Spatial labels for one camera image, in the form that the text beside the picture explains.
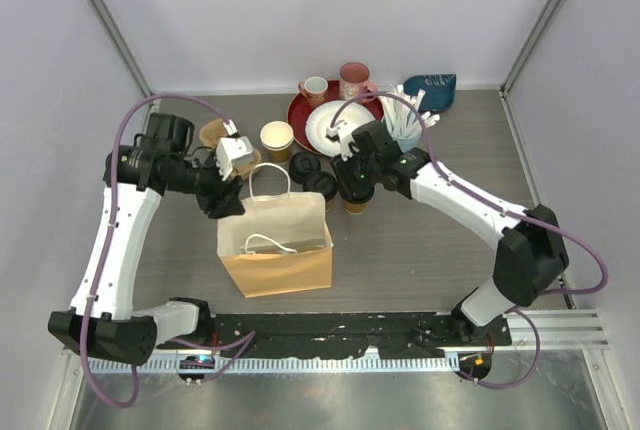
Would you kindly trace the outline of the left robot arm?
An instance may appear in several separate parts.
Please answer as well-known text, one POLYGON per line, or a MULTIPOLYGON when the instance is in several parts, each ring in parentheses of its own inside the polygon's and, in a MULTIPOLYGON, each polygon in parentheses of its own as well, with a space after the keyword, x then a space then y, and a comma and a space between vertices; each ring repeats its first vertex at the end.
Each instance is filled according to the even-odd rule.
POLYGON ((68 309, 54 311, 48 331, 76 355, 140 366, 175 338, 205 347, 214 320, 203 300, 174 297, 136 311, 136 272, 150 223, 166 192, 195 196, 210 219, 241 215, 242 180, 236 167, 253 160, 253 147, 234 124, 204 162, 189 160, 195 127, 189 120, 154 114, 144 132, 105 161, 104 202, 85 275, 68 309))

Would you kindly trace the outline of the stack of paper cups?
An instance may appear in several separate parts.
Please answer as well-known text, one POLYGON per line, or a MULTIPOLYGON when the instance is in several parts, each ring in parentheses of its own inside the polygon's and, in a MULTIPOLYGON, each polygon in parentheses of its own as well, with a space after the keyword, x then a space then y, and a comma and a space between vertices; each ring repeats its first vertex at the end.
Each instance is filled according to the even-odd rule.
POLYGON ((260 131, 260 140, 272 162, 285 163, 291 158, 294 132, 287 122, 265 124, 260 131))

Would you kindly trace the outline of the black lid cup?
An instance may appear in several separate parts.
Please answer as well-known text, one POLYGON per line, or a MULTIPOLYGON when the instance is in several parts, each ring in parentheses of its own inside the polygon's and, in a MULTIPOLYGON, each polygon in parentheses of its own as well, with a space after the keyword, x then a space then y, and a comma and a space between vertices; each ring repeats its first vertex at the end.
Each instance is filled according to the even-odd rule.
POLYGON ((308 175, 302 188, 305 192, 321 194, 326 202, 332 201, 338 193, 337 180, 333 174, 320 170, 308 175))
POLYGON ((358 186, 355 188, 342 187, 339 193, 341 198, 346 202, 364 204, 373 198, 375 188, 372 186, 358 186))

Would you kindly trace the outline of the stack of black lids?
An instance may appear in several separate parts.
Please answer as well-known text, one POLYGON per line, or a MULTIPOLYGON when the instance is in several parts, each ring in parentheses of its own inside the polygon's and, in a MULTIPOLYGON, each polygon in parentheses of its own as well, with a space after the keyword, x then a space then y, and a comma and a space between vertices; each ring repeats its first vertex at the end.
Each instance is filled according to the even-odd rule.
POLYGON ((320 159, 307 151, 296 152, 289 161, 289 176, 297 184, 303 184, 308 176, 320 170, 320 159))

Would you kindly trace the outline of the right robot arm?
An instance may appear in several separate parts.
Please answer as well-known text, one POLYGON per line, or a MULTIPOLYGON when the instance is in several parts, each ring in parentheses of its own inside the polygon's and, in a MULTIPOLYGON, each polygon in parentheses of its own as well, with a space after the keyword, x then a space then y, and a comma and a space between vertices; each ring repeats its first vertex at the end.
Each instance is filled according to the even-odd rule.
POLYGON ((442 341, 477 343, 492 321, 514 306, 530 306, 568 267, 548 207, 528 210, 505 202, 438 166, 428 152, 402 150, 377 120, 357 128, 339 122, 325 137, 340 146, 331 166, 345 202, 365 204, 381 184, 448 215, 495 250, 492 275, 454 307, 442 341))

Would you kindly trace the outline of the brown paper bag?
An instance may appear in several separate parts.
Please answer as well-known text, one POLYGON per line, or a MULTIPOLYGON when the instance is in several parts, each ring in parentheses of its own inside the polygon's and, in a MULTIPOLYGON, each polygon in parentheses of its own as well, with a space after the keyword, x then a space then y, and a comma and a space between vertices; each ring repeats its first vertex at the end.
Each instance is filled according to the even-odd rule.
POLYGON ((333 241, 316 192, 258 195, 248 180, 244 213, 217 223, 217 255, 246 298, 329 288, 333 241))

